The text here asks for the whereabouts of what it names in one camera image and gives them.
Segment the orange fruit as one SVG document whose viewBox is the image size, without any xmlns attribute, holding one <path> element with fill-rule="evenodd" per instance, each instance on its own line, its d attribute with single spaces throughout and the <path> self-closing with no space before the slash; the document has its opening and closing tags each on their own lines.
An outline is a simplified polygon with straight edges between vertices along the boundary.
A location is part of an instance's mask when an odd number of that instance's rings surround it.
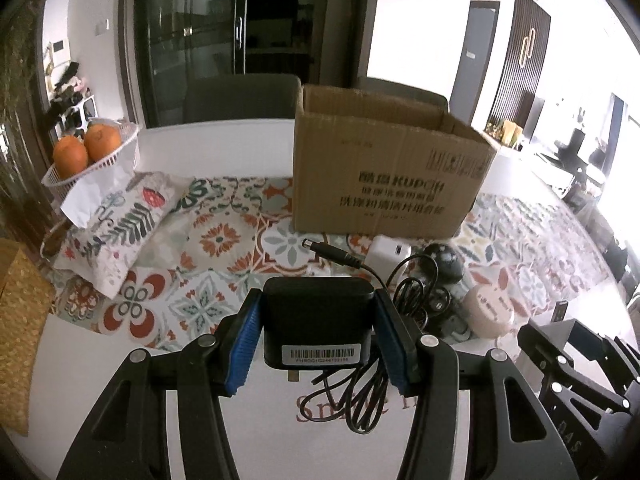
<svg viewBox="0 0 640 480">
<path fill-rule="evenodd" d="M 122 145 L 122 138 L 116 127 L 93 122 L 84 135 L 84 145 L 89 157 L 98 162 L 117 150 Z"/>
<path fill-rule="evenodd" d="M 89 154 L 76 136 L 63 136 L 54 146 L 53 162 L 58 176 L 66 180 L 88 168 Z"/>
</svg>

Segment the black round remote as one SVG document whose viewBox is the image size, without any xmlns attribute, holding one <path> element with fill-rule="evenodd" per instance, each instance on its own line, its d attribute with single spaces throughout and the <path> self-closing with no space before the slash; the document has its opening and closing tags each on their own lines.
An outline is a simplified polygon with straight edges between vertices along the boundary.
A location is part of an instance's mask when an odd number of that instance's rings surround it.
<svg viewBox="0 0 640 480">
<path fill-rule="evenodd" d="M 423 250 L 425 255 L 432 257 L 437 264 L 439 283 L 453 285 L 462 280 L 464 265 L 454 248 L 444 243 L 431 243 Z"/>
</svg>

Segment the brown cardboard box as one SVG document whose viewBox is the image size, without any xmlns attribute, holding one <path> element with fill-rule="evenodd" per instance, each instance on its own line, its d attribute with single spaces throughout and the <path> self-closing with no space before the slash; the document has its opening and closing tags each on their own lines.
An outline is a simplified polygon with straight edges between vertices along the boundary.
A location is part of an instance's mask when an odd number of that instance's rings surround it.
<svg viewBox="0 0 640 480">
<path fill-rule="evenodd" d="M 498 149 L 438 106 L 306 84 L 295 116 L 293 228 L 453 237 Z"/>
</svg>

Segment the beige round plug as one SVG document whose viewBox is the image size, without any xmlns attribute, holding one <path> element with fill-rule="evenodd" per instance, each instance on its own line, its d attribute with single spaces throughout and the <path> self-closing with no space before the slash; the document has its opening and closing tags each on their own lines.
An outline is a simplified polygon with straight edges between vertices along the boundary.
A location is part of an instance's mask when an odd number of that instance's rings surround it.
<svg viewBox="0 0 640 480">
<path fill-rule="evenodd" d="M 462 310 L 470 330 L 485 339 L 504 336 L 515 320 L 509 296 L 494 285 L 474 286 L 465 295 Z"/>
</svg>

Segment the dark wall panel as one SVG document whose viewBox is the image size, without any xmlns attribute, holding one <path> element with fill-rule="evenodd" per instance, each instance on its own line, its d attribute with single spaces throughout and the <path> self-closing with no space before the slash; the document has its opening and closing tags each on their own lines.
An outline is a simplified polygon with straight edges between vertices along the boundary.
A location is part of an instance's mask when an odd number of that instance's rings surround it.
<svg viewBox="0 0 640 480">
<path fill-rule="evenodd" d="M 487 123 L 526 125 L 540 81 L 551 16 L 535 0 L 514 0 L 506 58 Z"/>
</svg>

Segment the black glass sliding door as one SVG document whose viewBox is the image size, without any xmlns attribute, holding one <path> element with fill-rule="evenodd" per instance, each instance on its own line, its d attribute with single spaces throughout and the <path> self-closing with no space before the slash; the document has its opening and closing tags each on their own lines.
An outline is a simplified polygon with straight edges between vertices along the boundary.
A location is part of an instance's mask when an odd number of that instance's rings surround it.
<svg viewBox="0 0 640 480">
<path fill-rule="evenodd" d="M 188 122 L 190 98 L 263 74 L 352 88 L 366 70 L 367 0 L 119 0 L 128 118 Z"/>
</svg>

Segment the patterned table mat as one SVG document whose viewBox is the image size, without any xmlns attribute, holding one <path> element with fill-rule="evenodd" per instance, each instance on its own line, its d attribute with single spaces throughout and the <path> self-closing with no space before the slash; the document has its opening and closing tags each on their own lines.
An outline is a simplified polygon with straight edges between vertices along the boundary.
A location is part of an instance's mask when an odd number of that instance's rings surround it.
<svg viewBox="0 0 640 480">
<path fill-rule="evenodd" d="M 286 179 L 190 179 L 110 299 L 70 271 L 53 271 L 54 313 L 102 335 L 175 350 L 216 330 L 245 294 L 276 275 L 341 275 L 302 246 Z M 525 323 L 610 278 L 600 252 L 562 205 L 480 194 L 451 242 L 462 298 L 495 284 Z"/>
</svg>

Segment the black power adapter with cable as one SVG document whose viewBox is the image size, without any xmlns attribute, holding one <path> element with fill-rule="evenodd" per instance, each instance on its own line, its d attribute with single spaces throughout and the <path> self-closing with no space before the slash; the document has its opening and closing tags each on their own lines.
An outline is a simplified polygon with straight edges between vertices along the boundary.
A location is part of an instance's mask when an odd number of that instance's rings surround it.
<svg viewBox="0 0 640 480">
<path fill-rule="evenodd" d="M 368 275 L 280 276 L 266 281 L 260 302 L 265 362 L 275 370 L 317 372 L 314 392 L 298 404 L 305 422 L 341 419 L 354 434 L 370 434 L 385 410 L 388 388 L 395 387 L 373 327 L 375 293 L 386 292 L 396 310 L 425 334 L 427 306 L 440 289 L 437 264 L 425 252 L 415 252 L 396 266 L 391 277 L 397 278 L 413 262 L 426 267 L 424 277 L 408 275 L 394 285 L 341 248 L 310 238 L 302 246 Z"/>
</svg>

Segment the dark dining chair right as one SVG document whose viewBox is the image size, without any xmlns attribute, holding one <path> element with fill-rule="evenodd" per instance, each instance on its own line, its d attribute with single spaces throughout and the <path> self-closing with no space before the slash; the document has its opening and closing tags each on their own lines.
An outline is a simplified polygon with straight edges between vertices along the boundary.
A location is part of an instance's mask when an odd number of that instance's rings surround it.
<svg viewBox="0 0 640 480">
<path fill-rule="evenodd" d="M 406 86 L 405 84 L 398 84 L 398 82 L 378 78 L 359 77 L 355 82 L 355 88 L 363 91 L 383 93 L 386 94 L 386 96 L 397 96 L 398 98 L 432 104 L 438 106 L 445 112 L 449 110 L 449 103 L 444 96 L 420 88 Z"/>
</svg>

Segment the dark dining chair left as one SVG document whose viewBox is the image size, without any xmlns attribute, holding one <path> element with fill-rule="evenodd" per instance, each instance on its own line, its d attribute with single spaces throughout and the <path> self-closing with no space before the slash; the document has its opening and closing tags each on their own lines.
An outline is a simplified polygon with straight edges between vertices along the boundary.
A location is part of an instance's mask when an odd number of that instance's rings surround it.
<svg viewBox="0 0 640 480">
<path fill-rule="evenodd" d="M 183 101 L 183 121 L 293 119 L 302 84 L 294 75 L 245 74 L 195 79 Z"/>
</svg>

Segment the white USB charger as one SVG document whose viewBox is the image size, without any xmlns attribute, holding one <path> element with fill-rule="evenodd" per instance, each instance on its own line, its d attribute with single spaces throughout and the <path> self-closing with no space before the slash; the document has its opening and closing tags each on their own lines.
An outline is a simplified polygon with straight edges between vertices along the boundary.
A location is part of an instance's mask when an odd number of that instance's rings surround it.
<svg viewBox="0 0 640 480">
<path fill-rule="evenodd" d="M 369 246 L 364 264 L 371 268 L 384 282 L 402 260 L 411 255 L 411 246 L 402 240 L 377 235 Z"/>
</svg>

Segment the dark dining chair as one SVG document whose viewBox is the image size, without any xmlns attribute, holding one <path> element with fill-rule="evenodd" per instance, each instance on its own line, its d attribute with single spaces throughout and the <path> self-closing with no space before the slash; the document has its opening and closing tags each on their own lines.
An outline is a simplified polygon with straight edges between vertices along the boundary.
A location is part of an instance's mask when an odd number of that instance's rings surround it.
<svg viewBox="0 0 640 480">
<path fill-rule="evenodd" d="M 444 96 L 420 88 L 406 86 L 405 84 L 398 84 L 398 82 L 378 78 L 359 77 L 355 82 L 355 88 L 363 91 L 383 93 L 386 94 L 386 96 L 397 96 L 398 98 L 432 104 L 438 106 L 445 112 L 449 110 L 449 103 Z"/>
<path fill-rule="evenodd" d="M 302 84 L 294 75 L 245 74 L 195 79 L 183 101 L 183 121 L 293 119 Z"/>
</svg>

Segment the floral fabric pouch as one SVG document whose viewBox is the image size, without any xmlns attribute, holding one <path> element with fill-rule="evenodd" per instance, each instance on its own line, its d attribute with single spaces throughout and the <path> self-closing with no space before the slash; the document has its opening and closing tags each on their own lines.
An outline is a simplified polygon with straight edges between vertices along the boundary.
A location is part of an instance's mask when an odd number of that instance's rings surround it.
<svg viewBox="0 0 640 480">
<path fill-rule="evenodd" d="M 142 248 L 174 208 L 191 180 L 137 172 L 96 208 L 84 228 L 67 231 L 53 267 L 70 271 L 114 298 Z"/>
</svg>

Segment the white fruit basket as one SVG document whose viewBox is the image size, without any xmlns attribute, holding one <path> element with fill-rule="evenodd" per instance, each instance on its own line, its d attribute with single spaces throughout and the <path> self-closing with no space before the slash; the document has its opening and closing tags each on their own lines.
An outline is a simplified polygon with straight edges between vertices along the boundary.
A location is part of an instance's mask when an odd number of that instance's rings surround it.
<svg viewBox="0 0 640 480">
<path fill-rule="evenodd" d="M 120 152 L 129 145 L 134 147 L 134 168 L 137 168 L 138 163 L 140 162 L 138 134 L 141 128 L 139 125 L 134 122 L 119 122 L 118 120 L 103 117 L 90 119 L 89 125 L 110 126 L 116 128 L 119 132 L 120 140 L 122 141 L 120 147 L 116 148 L 116 150 L 111 152 L 111 154 L 102 157 L 97 162 L 90 162 L 89 166 L 84 171 L 76 174 L 76 176 L 66 179 L 62 179 L 58 175 L 58 170 L 55 166 L 51 165 L 41 179 L 41 183 L 45 188 L 66 188 L 66 190 L 69 190 L 78 179 L 85 177 L 86 174 L 90 174 L 90 172 L 93 172 L 94 170 L 102 169 L 107 166 L 113 166 L 114 163 L 117 162 Z"/>
</svg>

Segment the white shoe rack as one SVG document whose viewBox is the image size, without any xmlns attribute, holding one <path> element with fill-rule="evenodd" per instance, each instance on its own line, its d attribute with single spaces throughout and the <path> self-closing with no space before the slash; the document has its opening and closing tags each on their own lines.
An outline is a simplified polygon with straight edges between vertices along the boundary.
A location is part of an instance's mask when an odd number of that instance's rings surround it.
<svg viewBox="0 0 640 480">
<path fill-rule="evenodd" d="M 80 92 L 58 96 L 50 102 L 49 116 L 54 120 L 53 131 L 62 138 L 66 134 L 83 136 L 93 118 L 98 116 L 96 99 Z"/>
</svg>

